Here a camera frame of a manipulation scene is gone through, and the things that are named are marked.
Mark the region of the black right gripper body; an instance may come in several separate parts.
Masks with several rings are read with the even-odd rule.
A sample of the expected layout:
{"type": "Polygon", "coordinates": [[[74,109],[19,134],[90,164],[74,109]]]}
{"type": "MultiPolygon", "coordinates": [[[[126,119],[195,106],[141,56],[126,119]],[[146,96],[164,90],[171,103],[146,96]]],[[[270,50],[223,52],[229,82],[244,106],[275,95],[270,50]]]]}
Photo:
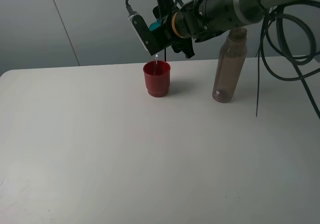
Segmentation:
{"type": "Polygon", "coordinates": [[[135,27],[141,39],[145,42],[150,55],[153,56],[171,47],[176,40],[191,38],[187,25],[184,23],[184,17],[179,14],[178,9],[175,9],[175,4],[172,14],[171,21],[166,21],[166,30],[162,33],[150,32],[150,25],[146,24],[141,15],[133,18],[133,21],[136,23],[135,27]]]}

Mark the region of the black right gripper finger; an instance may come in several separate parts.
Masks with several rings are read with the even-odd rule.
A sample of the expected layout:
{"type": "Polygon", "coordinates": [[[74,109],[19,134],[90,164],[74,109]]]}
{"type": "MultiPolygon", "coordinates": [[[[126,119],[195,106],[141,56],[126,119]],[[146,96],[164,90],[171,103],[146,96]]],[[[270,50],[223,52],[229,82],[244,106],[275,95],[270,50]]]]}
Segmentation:
{"type": "Polygon", "coordinates": [[[195,55],[192,38],[178,39],[173,42],[171,47],[175,53],[183,52],[187,59],[190,59],[195,55]]]}
{"type": "Polygon", "coordinates": [[[173,17],[175,2],[173,0],[156,0],[157,6],[153,8],[152,13],[156,19],[155,24],[170,22],[173,17]]]}

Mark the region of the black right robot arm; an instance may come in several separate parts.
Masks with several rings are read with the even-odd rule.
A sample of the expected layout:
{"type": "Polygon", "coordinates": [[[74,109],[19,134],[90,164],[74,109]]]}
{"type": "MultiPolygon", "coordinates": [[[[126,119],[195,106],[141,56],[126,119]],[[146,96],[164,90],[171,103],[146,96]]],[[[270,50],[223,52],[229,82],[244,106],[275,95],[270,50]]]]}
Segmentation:
{"type": "Polygon", "coordinates": [[[128,17],[140,42],[150,55],[171,47],[190,59],[193,43],[201,43],[224,32],[260,22],[270,8],[299,0],[156,0],[156,21],[147,25],[125,0],[128,17]]]}

